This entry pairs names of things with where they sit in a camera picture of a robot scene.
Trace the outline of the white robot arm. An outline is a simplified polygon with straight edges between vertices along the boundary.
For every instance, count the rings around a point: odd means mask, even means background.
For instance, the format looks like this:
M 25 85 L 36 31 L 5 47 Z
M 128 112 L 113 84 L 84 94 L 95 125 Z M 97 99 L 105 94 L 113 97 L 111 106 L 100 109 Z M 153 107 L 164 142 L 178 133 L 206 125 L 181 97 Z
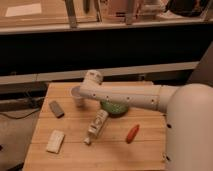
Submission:
M 199 83 L 114 87 L 102 81 L 100 72 L 88 71 L 80 95 L 166 115 L 166 171 L 213 171 L 212 87 Z

